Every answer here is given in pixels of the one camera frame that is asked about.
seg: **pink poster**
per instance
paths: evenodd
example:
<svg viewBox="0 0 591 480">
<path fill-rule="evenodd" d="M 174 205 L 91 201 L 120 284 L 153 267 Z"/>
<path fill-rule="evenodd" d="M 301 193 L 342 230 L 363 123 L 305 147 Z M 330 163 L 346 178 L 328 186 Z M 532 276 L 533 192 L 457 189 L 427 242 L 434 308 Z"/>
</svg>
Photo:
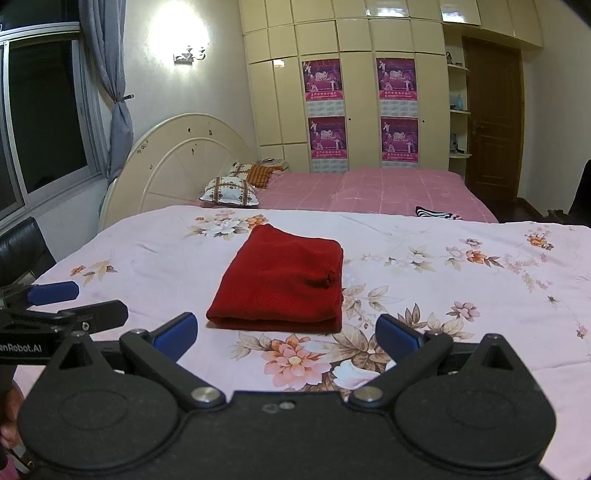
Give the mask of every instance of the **pink poster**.
<svg viewBox="0 0 591 480">
<path fill-rule="evenodd" d="M 308 119 L 312 158 L 347 158 L 344 116 Z"/>
<path fill-rule="evenodd" d="M 314 100 L 342 100 L 343 82 L 340 60 L 303 61 L 306 102 Z"/>
<path fill-rule="evenodd" d="M 379 97 L 382 100 L 417 100 L 414 59 L 377 59 Z"/>
<path fill-rule="evenodd" d="M 418 119 L 382 117 L 382 160 L 418 162 Z"/>
</svg>

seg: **door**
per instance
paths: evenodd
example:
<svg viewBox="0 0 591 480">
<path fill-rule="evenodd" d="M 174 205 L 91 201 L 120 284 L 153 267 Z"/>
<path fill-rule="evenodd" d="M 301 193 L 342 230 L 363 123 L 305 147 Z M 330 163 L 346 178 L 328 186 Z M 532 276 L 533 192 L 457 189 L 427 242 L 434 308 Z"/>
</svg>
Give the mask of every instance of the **door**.
<svg viewBox="0 0 591 480">
<path fill-rule="evenodd" d="M 480 200 L 513 202 L 521 172 L 521 52 L 464 38 L 472 157 L 466 185 Z"/>
</svg>

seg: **red folded cloth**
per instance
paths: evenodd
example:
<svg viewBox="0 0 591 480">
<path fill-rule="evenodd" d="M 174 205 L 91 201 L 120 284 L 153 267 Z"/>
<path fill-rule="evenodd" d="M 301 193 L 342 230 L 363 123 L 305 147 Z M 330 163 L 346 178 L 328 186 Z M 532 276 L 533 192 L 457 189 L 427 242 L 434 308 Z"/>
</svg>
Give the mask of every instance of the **red folded cloth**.
<svg viewBox="0 0 591 480">
<path fill-rule="evenodd" d="M 258 225 L 224 273 L 207 318 L 237 330 L 340 332 L 342 271 L 338 242 Z"/>
</svg>

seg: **headboard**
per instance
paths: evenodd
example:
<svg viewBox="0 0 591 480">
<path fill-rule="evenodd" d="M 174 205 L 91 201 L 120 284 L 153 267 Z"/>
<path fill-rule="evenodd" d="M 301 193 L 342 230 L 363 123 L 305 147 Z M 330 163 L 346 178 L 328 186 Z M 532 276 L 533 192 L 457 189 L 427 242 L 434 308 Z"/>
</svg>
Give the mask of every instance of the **headboard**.
<svg viewBox="0 0 591 480">
<path fill-rule="evenodd" d="M 201 113 L 165 120 L 135 144 L 109 187 L 99 231 L 138 213 L 195 202 L 236 161 L 256 163 L 256 157 L 221 120 Z"/>
</svg>

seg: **gray curtain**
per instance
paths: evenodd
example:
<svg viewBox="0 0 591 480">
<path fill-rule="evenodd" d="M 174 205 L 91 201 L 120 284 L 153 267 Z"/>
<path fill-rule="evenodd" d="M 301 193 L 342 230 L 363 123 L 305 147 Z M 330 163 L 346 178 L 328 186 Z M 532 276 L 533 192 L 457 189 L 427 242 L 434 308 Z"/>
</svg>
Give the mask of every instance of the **gray curtain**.
<svg viewBox="0 0 591 480">
<path fill-rule="evenodd" d="M 79 0 L 80 25 L 100 81 L 115 106 L 111 117 L 111 139 L 107 158 L 107 178 L 114 180 L 125 164 L 134 141 L 131 115 L 125 101 L 123 30 L 126 0 Z"/>
</svg>

